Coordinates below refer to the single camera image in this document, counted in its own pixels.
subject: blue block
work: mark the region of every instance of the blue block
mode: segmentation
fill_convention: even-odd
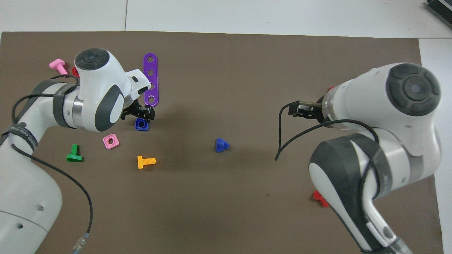
[[[149,123],[143,118],[137,118],[135,121],[135,129],[137,131],[145,132],[149,129]]]
[[[229,148],[228,142],[222,140],[221,138],[217,138],[217,145],[215,146],[215,149],[218,153],[223,152],[228,148]]]

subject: pink bolt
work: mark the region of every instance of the pink bolt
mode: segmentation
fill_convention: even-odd
[[[57,70],[61,75],[67,74],[67,71],[64,69],[63,65],[65,65],[65,62],[63,60],[61,60],[60,58],[49,63],[49,67],[54,70]]]

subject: blue triangle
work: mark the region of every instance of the blue triangle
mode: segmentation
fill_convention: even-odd
[[[229,148],[228,142],[222,140],[221,138],[217,138],[217,145],[215,146],[215,149],[217,152],[223,152],[224,150]]]

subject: white floor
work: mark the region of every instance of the white floor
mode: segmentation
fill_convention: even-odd
[[[442,84],[436,187],[444,253],[452,253],[452,29],[423,0],[0,0],[2,31],[169,31],[419,38],[423,66]]]

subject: purple toy strip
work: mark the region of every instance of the purple toy strip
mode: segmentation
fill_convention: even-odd
[[[143,72],[151,83],[151,89],[144,92],[144,104],[155,107],[159,103],[159,72],[157,56],[147,53],[143,58]]]

